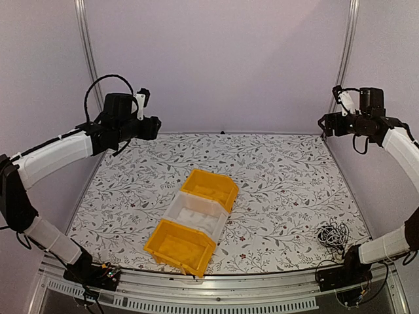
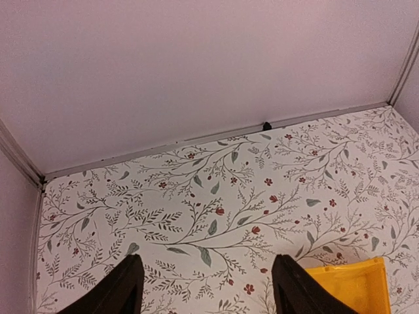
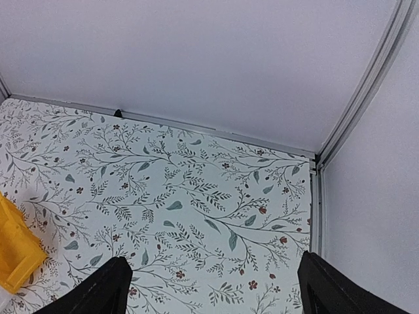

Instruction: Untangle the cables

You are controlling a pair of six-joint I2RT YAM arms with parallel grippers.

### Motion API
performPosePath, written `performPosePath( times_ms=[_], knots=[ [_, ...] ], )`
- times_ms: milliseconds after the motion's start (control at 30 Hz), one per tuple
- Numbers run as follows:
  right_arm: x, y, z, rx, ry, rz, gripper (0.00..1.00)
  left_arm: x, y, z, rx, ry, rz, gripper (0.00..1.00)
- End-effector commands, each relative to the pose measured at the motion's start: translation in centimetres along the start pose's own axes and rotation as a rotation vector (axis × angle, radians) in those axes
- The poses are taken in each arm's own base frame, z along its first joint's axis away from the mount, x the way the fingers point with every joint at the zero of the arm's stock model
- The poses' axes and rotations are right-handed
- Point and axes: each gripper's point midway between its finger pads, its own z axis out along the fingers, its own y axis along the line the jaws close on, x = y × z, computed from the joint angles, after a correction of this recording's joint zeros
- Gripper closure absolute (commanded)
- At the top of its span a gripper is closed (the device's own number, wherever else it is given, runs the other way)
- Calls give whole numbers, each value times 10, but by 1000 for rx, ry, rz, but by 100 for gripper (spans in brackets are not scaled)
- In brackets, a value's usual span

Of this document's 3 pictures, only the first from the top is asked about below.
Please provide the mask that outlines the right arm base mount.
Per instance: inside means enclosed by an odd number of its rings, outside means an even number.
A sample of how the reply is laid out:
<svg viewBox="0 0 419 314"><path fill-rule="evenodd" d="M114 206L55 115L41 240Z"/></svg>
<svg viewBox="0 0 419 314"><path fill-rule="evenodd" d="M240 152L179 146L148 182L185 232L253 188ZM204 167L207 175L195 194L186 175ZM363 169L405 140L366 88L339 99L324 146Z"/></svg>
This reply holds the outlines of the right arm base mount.
<svg viewBox="0 0 419 314"><path fill-rule="evenodd" d="M336 293L336 297L345 307L357 307L361 304L371 290L372 278L370 264L362 264L355 268L342 265L315 270L315 280L322 292L342 289Z"/></svg>

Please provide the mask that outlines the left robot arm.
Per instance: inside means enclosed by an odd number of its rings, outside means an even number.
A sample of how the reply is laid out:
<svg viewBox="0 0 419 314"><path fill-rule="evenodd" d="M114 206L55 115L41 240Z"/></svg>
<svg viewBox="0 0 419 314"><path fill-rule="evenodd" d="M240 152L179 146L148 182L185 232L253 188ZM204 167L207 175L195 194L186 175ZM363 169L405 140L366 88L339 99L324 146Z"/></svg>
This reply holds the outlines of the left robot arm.
<svg viewBox="0 0 419 314"><path fill-rule="evenodd" d="M161 127L156 116L143 114L150 91L110 93L97 118L73 130L12 157L1 155L1 214L7 228L23 234L44 251L53 254L74 278L84 284L97 279L92 256L64 235L57 227L39 216L27 191L37 182L79 160L108 150L118 156L132 139L154 140Z"/></svg>

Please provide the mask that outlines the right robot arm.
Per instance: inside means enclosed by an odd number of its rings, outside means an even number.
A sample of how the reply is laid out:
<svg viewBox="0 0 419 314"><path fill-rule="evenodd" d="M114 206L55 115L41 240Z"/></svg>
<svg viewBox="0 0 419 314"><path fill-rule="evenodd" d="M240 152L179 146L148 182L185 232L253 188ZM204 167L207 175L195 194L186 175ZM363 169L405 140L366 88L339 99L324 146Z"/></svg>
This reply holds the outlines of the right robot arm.
<svg viewBox="0 0 419 314"><path fill-rule="evenodd" d="M337 85L332 93L341 111L325 114L318 120L323 133L328 137L349 134L366 137L366 144L375 143L383 148L418 188L418 141L412 136L408 124L386 116L384 91ZM378 239L350 247L344 255L338 279L343 285L352 285L371 264L417 251L418 211L415 211L402 227Z"/></svg>

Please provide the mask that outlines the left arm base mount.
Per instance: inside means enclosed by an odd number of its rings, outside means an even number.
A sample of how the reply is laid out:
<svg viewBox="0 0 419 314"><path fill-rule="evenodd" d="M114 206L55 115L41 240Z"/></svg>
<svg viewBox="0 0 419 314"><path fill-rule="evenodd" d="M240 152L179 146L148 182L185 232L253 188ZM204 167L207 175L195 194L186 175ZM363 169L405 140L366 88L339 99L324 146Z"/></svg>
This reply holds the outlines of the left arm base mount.
<svg viewBox="0 0 419 314"><path fill-rule="evenodd" d="M68 264L64 271L65 280L113 292L118 287L120 275L121 268L110 265L110 263L100 265L89 262L79 265Z"/></svg>

